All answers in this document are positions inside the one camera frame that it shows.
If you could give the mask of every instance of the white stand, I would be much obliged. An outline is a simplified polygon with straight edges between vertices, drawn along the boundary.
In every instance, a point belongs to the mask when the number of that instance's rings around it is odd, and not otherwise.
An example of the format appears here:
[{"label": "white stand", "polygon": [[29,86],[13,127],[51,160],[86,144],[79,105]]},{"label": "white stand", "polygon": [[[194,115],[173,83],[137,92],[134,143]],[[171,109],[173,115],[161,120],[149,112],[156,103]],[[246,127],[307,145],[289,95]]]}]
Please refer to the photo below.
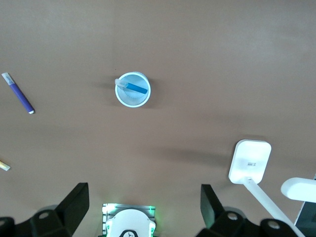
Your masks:
[{"label": "white stand", "polygon": [[261,205],[273,216],[273,218],[285,222],[298,237],[305,237],[303,233],[291,222],[291,220],[278,208],[268,195],[252,180],[251,177],[244,177],[242,184],[261,203]]}]

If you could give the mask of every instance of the yellow marker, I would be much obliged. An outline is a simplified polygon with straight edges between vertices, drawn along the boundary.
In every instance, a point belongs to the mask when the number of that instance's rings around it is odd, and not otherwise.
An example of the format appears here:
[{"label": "yellow marker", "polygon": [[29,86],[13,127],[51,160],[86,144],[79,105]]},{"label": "yellow marker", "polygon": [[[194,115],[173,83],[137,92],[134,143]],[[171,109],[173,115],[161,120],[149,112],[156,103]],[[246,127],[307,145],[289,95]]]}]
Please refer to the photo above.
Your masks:
[{"label": "yellow marker", "polygon": [[0,161],[0,168],[8,171],[11,167]]}]

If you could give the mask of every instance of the pen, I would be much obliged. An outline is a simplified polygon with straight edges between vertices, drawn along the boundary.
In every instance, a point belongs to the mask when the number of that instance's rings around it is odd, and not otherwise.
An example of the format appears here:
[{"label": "pen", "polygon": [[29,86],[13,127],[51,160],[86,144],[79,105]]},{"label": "pen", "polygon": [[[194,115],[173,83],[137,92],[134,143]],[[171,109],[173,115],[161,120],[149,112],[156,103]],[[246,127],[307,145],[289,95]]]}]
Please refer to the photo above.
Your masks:
[{"label": "pen", "polygon": [[13,90],[14,94],[19,98],[19,100],[21,101],[22,105],[24,106],[24,108],[26,109],[26,111],[29,114],[33,114],[34,113],[34,108],[32,107],[32,105],[29,103],[28,99],[25,97],[25,95],[22,93],[22,91],[20,90],[20,88],[17,86],[17,84],[15,84],[15,82],[13,81],[13,79],[10,77],[9,73],[2,73],[3,78],[5,79],[6,83],[8,83],[8,85],[11,87],[11,89]]},{"label": "pen", "polygon": [[146,94],[148,91],[145,88],[139,87],[137,85],[134,85],[132,83],[128,83],[128,82],[120,80],[120,79],[115,79],[115,85],[130,89],[130,90],[134,90],[134,91],[140,92],[142,94]]}]

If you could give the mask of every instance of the white cup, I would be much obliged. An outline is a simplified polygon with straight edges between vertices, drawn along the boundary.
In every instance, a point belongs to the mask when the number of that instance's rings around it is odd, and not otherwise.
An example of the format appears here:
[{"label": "white cup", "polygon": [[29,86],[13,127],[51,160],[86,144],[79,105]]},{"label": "white cup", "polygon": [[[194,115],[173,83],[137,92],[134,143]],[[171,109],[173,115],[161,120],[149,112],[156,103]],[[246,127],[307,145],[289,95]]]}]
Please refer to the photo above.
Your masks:
[{"label": "white cup", "polygon": [[147,90],[146,94],[115,85],[118,100],[127,107],[137,108],[144,105],[150,97],[151,88],[147,77],[140,72],[125,73],[119,80],[134,84]]}]

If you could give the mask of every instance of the purple marker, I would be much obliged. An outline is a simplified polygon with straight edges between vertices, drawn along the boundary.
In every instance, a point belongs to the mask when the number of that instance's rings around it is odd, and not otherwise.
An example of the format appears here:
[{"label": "purple marker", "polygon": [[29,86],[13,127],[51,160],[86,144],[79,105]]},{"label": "purple marker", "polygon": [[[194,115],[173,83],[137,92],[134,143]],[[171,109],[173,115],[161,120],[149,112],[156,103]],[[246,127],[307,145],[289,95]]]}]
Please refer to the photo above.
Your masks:
[{"label": "purple marker", "polygon": [[28,99],[25,97],[25,95],[21,92],[20,88],[17,86],[17,84],[14,83],[12,78],[10,77],[9,73],[2,73],[3,78],[5,79],[6,83],[11,87],[13,90],[14,94],[19,98],[21,101],[22,105],[26,109],[26,111],[29,114],[34,113],[34,108],[32,105],[29,103]]}]

